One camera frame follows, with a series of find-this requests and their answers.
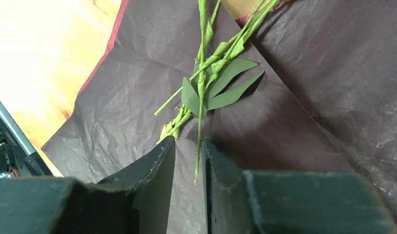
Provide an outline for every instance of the wooden surface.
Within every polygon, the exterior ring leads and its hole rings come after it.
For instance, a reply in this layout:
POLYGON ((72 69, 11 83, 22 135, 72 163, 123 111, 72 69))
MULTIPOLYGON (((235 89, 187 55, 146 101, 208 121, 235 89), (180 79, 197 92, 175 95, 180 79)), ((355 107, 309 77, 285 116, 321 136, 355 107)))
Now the wooden surface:
MULTIPOLYGON (((235 19, 257 3, 223 0, 235 19)), ((56 176, 62 174, 41 147, 72 114, 78 91, 105 53, 120 4, 0 0, 0 100, 56 176)))

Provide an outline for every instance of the artificial plant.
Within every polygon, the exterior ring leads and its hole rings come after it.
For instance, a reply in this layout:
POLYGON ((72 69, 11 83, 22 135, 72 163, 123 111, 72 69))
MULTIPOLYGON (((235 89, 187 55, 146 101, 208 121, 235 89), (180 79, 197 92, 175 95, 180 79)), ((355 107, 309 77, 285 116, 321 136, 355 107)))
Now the artificial plant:
POLYGON ((206 15, 206 0, 198 0, 201 45, 195 59, 195 67, 192 76, 189 79, 184 77, 182 87, 180 87, 177 92, 155 112, 155 115, 158 115, 177 94, 182 92, 182 105, 179 107, 179 113, 177 117, 164 125, 160 141, 169 135, 177 139, 182 125, 191 117, 198 118, 195 184, 197 183, 200 165, 202 120, 205 118, 207 111, 222 108, 236 102, 245 90, 263 75, 264 71, 222 93, 224 88, 231 83, 235 76, 258 65, 253 61, 236 57, 244 51, 245 42, 257 29, 267 13, 281 1, 283 0, 271 0, 259 12, 261 6, 266 2, 266 0, 261 0, 241 31, 229 41, 221 42, 214 53, 206 58, 205 49, 214 33, 212 26, 217 16, 221 0, 217 1, 211 18, 208 20, 206 15))

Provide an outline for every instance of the electronic equipment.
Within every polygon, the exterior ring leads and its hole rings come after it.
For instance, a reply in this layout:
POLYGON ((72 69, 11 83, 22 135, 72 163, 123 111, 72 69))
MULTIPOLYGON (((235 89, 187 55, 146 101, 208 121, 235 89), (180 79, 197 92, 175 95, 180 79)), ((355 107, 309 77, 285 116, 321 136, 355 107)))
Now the electronic equipment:
POLYGON ((0 178, 52 175, 0 101, 0 178))

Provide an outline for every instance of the wood grain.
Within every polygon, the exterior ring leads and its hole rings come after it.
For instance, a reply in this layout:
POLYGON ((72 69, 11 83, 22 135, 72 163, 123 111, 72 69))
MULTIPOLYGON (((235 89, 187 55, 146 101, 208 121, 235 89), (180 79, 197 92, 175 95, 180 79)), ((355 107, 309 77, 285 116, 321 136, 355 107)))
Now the wood grain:
MULTIPOLYGON (((235 19, 257 3, 223 0, 235 19)), ((80 88, 105 53, 120 4, 0 0, 0 100, 56 176, 62 174, 41 147, 71 116, 80 88)))

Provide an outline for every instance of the red stripe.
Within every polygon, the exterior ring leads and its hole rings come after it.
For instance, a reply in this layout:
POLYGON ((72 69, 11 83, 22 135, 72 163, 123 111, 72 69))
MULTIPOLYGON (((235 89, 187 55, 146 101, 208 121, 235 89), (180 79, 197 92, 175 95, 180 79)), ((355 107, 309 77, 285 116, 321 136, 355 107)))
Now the red stripe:
POLYGON ((99 60, 98 64, 96 65, 96 67, 94 68, 92 73, 89 75, 88 79, 86 79, 85 83, 82 85, 81 89, 78 92, 78 95, 82 92, 82 90, 85 89, 85 87, 88 85, 89 81, 91 81, 92 77, 94 77, 95 72, 98 70, 99 66, 103 63, 105 58, 108 56, 109 52, 112 50, 113 45, 115 43, 116 36, 118 35, 118 29, 119 29, 119 26, 121 25, 122 17, 124 16, 125 9, 127 9, 129 2, 130 2, 130 0, 122 0, 121 6, 119 7, 119 10, 118 10, 118 14, 116 15, 115 24, 113 25, 111 37, 109 38, 105 53, 102 56, 102 58, 99 60))
MULTIPOLYGON (((287 5, 287 4, 290 4, 290 3, 294 2, 294 1, 296 1, 296 0, 288 0, 288 1, 285 1, 285 2, 281 2, 281 3, 279 3, 276 7, 274 7, 272 10, 277 9, 277 8, 280 8, 280 7, 285 6, 285 5, 287 5)), ((236 19, 236 23, 245 22, 245 21, 247 21, 250 17, 251 17, 251 13, 248 14, 248 15, 246 15, 246 16, 243 16, 243 17, 241 17, 241 18, 236 19)))

